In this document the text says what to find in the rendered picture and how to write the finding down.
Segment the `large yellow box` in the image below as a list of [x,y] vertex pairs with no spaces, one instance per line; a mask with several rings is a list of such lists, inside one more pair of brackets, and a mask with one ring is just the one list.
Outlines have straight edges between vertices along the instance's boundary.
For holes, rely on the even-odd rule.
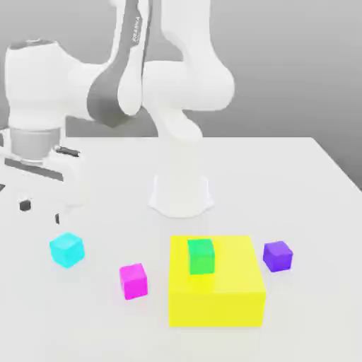
[[242,235],[209,236],[215,272],[191,275],[187,241],[170,237],[168,323],[171,327],[259,327],[266,288],[252,239]]

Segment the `small green cube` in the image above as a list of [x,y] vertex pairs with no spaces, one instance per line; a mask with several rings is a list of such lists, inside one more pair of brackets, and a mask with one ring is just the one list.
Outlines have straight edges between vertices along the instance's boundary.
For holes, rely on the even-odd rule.
[[189,239],[187,246],[189,274],[213,274],[215,272],[215,250],[212,239]]

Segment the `small purple cube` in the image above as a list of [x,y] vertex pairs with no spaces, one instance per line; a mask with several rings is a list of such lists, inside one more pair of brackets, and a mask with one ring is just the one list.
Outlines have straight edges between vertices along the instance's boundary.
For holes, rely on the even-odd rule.
[[284,241],[264,244],[263,261],[270,272],[289,270],[292,259],[293,252]]

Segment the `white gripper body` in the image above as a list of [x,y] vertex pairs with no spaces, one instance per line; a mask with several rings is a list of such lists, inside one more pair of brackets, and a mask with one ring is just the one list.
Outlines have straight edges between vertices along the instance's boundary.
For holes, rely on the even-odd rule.
[[0,153],[0,175],[6,176],[16,189],[67,209],[86,202],[82,168],[80,156],[52,153],[41,162],[31,162]]

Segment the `small magenta cube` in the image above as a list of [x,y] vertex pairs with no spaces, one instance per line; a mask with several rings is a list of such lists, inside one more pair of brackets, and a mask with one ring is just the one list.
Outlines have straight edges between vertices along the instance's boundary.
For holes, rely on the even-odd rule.
[[126,300],[148,294],[148,279],[142,263],[121,267],[119,269],[119,277]]

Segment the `small cyan cube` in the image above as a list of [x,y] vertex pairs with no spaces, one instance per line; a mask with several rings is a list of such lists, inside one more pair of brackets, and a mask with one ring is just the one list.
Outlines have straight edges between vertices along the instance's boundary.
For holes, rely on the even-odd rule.
[[49,243],[52,259],[65,268],[74,266],[85,257],[83,239],[73,233],[63,233]]

